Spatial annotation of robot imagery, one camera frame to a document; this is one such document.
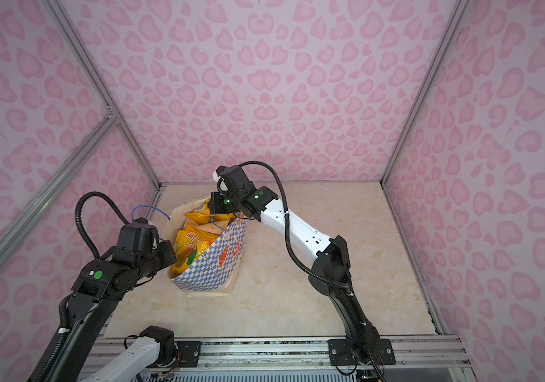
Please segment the yellow orange snack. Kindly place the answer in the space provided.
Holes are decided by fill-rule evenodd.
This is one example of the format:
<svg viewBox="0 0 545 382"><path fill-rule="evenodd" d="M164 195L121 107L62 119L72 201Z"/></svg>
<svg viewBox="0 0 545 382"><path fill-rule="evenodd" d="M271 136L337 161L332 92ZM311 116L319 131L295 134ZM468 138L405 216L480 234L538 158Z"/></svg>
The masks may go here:
<svg viewBox="0 0 545 382"><path fill-rule="evenodd" d="M210 248L219 235L205 232L191 226L180 229L176 235L175 250L176 262L169 267L168 277L174 279L185 272L191 264L199 259Z"/></svg>

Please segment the white blue checkered paper bag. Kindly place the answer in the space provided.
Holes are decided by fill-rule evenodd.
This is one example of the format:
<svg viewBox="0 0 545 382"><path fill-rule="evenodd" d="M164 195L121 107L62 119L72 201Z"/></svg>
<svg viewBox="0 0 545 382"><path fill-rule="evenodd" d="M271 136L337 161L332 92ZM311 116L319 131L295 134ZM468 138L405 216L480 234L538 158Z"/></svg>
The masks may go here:
<svg viewBox="0 0 545 382"><path fill-rule="evenodd" d="M185 213L197 209L206 199L194 200L174 209L164 229L163 238L172 247L178 231L183 229ZM218 237L210 248L180 276L170 279L189 296L227 296L232 294L242 260L246 222L236 216L228 229Z"/></svg>

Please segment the beige paper snack pouch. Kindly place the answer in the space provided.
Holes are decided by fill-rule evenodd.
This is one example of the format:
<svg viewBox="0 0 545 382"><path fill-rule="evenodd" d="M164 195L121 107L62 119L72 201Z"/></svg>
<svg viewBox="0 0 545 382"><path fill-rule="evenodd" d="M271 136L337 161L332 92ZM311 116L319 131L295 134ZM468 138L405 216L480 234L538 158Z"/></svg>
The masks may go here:
<svg viewBox="0 0 545 382"><path fill-rule="evenodd" d="M232 222L232 220L224 220L210 221L204 224L199 224L196 221L187 218L183 228L191 232L205 232L207 234L220 236L226 231L226 229L228 229Z"/></svg>

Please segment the yellow snack bag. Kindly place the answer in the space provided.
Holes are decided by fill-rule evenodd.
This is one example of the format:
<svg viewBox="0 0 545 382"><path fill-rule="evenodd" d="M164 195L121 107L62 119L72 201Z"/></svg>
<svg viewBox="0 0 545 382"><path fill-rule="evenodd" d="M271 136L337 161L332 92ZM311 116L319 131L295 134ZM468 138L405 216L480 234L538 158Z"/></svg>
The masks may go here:
<svg viewBox="0 0 545 382"><path fill-rule="evenodd" d="M185 213L184 216L196 224L209 224L211 222L218 223L219 221L233 221L236 216L231 214L214 214L209 208L210 199L205 200L197 209L192 212Z"/></svg>

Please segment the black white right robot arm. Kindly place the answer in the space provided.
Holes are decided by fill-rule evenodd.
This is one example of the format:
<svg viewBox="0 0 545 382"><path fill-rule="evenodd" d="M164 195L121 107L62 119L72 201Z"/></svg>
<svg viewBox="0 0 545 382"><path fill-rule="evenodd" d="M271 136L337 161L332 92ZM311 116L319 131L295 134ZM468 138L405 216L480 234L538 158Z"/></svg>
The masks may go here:
<svg viewBox="0 0 545 382"><path fill-rule="evenodd" d="M256 187L244 170L246 166L261 166L268 170L278 191L266 186ZM210 211L255 220L282 234L290 259L306 273L312 287L330 299L340 316L350 355L359 364L372 364L381 371L385 361L382 355L390 355L391 352L380 348L381 336L355 294L346 240L316 230L293 213L288 207L280 177L264 162L220 166L213 179L217 190L210 196Z"/></svg>

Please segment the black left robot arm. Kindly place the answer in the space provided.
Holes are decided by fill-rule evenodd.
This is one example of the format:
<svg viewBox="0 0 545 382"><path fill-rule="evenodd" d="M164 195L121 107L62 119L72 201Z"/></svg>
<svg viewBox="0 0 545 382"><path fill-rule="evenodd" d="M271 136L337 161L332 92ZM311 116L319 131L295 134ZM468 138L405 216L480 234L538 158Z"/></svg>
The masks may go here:
<svg viewBox="0 0 545 382"><path fill-rule="evenodd" d="M117 244L86 264L59 304L59 326L30 381L75 381L97 336L124 296L175 261L148 220L121 228Z"/></svg>

